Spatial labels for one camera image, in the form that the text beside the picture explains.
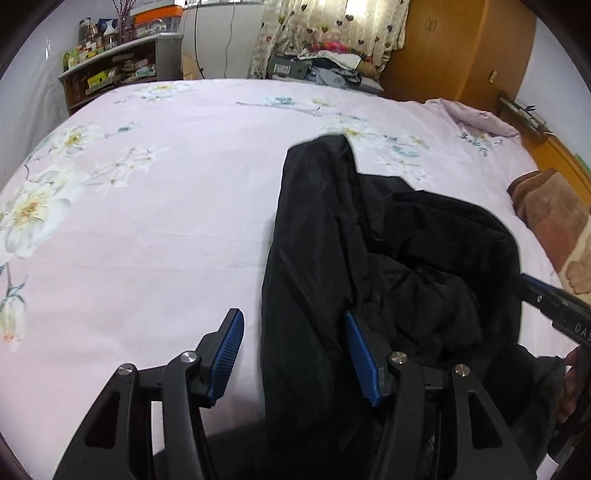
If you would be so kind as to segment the person right hand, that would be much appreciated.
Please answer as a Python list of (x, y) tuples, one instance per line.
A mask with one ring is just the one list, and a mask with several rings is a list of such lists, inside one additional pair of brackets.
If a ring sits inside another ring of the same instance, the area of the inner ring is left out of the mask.
[(584, 388), (589, 385), (590, 353), (579, 346), (565, 357), (564, 363), (569, 369), (563, 378), (556, 412), (556, 420), (559, 423), (565, 423), (575, 412)]

